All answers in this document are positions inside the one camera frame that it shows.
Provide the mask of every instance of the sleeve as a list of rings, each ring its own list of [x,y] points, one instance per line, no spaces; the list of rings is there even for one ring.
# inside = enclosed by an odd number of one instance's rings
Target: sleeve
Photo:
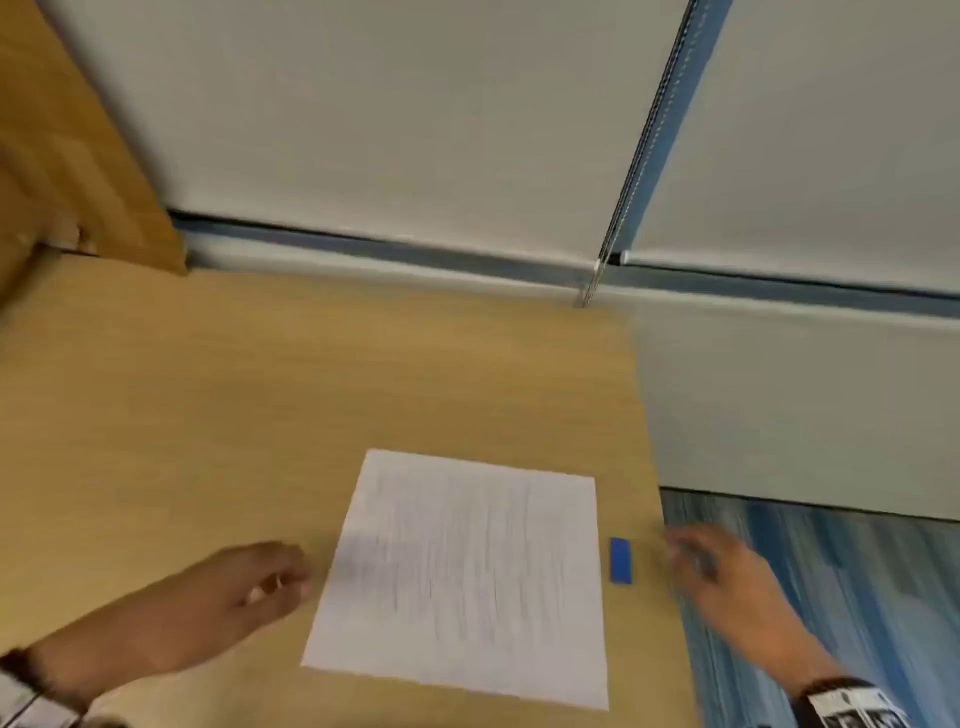
[[[815,683],[793,703],[800,728],[910,728],[906,714],[865,680]]]

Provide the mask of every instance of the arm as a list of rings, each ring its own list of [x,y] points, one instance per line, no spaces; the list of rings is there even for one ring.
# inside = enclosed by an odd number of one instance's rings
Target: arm
[[[11,653],[4,667],[82,715],[106,692],[226,652],[309,593],[298,547],[228,548]]]
[[[905,728],[882,692],[852,677],[810,634],[761,556],[711,525],[678,528],[667,540],[677,582],[704,620],[777,681],[802,728]],[[868,722],[868,710],[881,717]]]

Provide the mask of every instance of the left hand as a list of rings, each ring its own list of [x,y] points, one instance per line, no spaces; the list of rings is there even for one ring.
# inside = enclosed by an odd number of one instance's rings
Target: left hand
[[[30,656],[54,697],[85,710],[105,692],[204,663],[286,617],[309,596],[310,575],[298,546],[227,548],[40,640]]]

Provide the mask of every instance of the blue metal strip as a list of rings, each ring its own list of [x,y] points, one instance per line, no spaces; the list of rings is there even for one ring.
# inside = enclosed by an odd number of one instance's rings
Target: blue metal strip
[[[631,168],[627,184],[630,192],[624,206],[618,206],[617,219],[612,227],[615,233],[609,252],[630,250],[634,245],[643,215],[650,205],[654,190],[660,181],[670,150],[680,132],[693,94],[704,75],[704,69],[713,55],[717,38],[733,0],[691,0],[684,17],[685,27],[678,36],[680,42],[676,62],[666,80],[662,103],[656,108],[652,133],[646,143],[641,139],[639,164]]]

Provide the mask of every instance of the blue object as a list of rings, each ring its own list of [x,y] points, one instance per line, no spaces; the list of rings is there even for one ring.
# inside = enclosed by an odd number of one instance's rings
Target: blue object
[[[634,557],[626,539],[610,539],[610,580],[614,584],[634,583]]]

